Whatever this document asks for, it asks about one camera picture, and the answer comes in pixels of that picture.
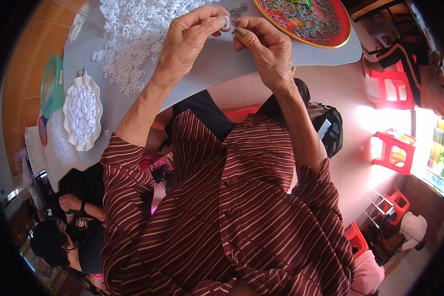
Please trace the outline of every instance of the black bag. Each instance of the black bag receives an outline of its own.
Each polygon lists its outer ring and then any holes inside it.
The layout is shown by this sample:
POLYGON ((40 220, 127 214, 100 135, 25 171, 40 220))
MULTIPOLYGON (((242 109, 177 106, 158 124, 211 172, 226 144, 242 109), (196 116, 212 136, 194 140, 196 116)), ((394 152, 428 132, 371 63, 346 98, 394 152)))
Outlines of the black bag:
POLYGON ((342 149, 342 139, 343 139, 343 131, 342 131, 342 116, 332 106, 326 106, 322 104, 317 104, 323 107, 327 113, 321 116, 317 116, 313 120, 313 126, 316 132, 319 132, 320 127, 324 124, 327 119, 332 124, 324 138, 322 139, 322 143, 326 148, 327 157, 331 158, 337 154, 337 152, 342 149))

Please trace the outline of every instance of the striped shirt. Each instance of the striped shirt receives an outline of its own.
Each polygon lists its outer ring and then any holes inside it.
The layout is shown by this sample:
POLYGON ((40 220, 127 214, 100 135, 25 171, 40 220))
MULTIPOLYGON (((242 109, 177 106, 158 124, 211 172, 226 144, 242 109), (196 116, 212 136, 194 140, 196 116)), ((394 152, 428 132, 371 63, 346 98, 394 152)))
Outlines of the striped shirt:
POLYGON ((113 135, 102 155, 107 287, 116 295, 347 295, 354 275, 329 161, 298 169, 277 122, 251 114, 221 143, 190 111, 173 125, 174 189, 151 215, 144 148, 113 135))

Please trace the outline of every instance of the red tray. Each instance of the red tray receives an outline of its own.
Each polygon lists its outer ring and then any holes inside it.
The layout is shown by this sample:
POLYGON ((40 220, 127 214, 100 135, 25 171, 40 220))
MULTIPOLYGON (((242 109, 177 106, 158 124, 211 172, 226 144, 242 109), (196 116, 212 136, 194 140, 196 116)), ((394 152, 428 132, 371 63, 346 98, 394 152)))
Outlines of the red tray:
MULTIPOLYGON (((308 39, 308 38, 301 38, 297 36, 295 33, 293 33, 293 29, 299 28, 302 30, 303 25, 305 26, 305 23, 302 19, 297 19, 294 22, 292 20, 287 20, 285 17, 283 17, 282 9, 273 9, 266 5, 266 3, 274 3, 273 0, 253 0, 255 2, 255 5, 258 7, 258 9, 261 11, 261 13, 275 26, 277 26, 280 30, 282 30, 284 33, 288 34, 290 37, 299 40, 301 42, 307 43, 309 45, 320 47, 320 48, 337 48, 343 46, 347 40, 349 40, 350 37, 350 17, 347 14, 347 11, 344 7, 344 5, 340 2, 340 0, 330 0, 332 7, 334 9, 334 20, 338 21, 342 27, 339 33, 336 35, 331 36, 331 40, 329 40, 327 43, 322 43, 319 41, 316 41, 314 39, 308 39)), ((289 7, 291 3, 291 0, 278 0, 277 2, 282 2, 286 6, 285 8, 289 7)), ((318 15, 321 15, 321 17, 326 17, 325 14, 322 13, 319 9, 319 3, 316 0, 312 0, 313 7, 311 8, 311 11, 314 13, 316 17, 318 15)))

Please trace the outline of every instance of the green plastic basket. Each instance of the green plastic basket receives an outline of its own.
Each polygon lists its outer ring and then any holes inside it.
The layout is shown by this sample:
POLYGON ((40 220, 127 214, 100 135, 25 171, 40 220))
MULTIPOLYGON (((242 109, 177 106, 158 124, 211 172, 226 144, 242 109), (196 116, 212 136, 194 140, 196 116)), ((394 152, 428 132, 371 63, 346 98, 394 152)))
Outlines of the green plastic basket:
POLYGON ((62 59, 53 54, 46 63, 41 80, 41 112, 45 118, 64 105, 62 59))

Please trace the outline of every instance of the black pants with orange stripe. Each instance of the black pants with orange stripe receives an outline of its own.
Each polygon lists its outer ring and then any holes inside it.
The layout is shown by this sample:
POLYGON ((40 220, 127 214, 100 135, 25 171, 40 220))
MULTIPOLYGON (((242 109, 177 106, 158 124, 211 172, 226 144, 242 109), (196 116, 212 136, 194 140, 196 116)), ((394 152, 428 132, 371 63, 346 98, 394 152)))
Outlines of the black pants with orange stripe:
MULTIPOLYGON (((304 101, 306 107, 311 100, 311 95, 309 94, 308 86, 301 79, 295 78, 295 84, 298 87, 298 91, 301 94, 301 98, 304 101)), ((230 119, 225 116, 225 114, 220 110, 220 108, 215 104, 214 100, 207 90, 198 92, 195 95, 190 96, 182 100, 181 102, 173 106, 173 119, 183 112, 184 110, 190 109, 194 115, 221 141, 223 142, 225 138, 229 135, 232 129, 237 125, 235 122, 230 121, 230 119)), ((271 95, 266 102, 257 111, 257 114, 264 115, 272 118, 274 121, 280 123, 286 130, 288 130, 288 125, 284 120, 281 108, 278 105, 277 99, 274 95, 271 95)), ((168 139, 171 140, 172 134, 172 122, 165 127, 168 139)))
POLYGON ((392 66, 401 61, 403 70, 408 77, 414 101, 418 107, 421 107, 421 93, 416 86, 415 80, 421 85, 420 68, 418 66, 429 66, 427 48, 402 39, 396 39, 390 47, 383 49, 376 56, 382 68, 392 66))

